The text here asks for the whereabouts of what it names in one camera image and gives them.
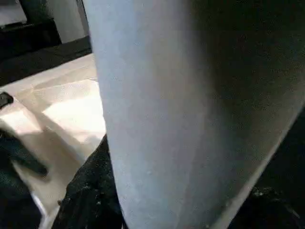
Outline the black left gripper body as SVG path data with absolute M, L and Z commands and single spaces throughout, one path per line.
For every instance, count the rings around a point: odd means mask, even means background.
M 12 165 L 0 166 L 0 227 L 37 229 L 41 213 Z

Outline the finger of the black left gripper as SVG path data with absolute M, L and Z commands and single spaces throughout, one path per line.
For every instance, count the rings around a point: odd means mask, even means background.
M 0 150 L 12 161 L 19 163 L 39 176 L 47 176 L 47 167 L 41 163 L 17 137 L 0 132 Z
M 14 98 L 8 93 L 0 94 L 0 108 L 3 108 L 14 102 Z

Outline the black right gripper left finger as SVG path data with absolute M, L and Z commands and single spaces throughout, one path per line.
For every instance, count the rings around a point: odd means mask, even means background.
M 107 137 L 66 187 L 54 229 L 120 229 L 123 226 Z

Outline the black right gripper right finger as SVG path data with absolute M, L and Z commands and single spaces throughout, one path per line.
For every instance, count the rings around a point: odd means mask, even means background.
M 303 229 L 305 220 L 272 188 L 254 188 L 230 229 Z

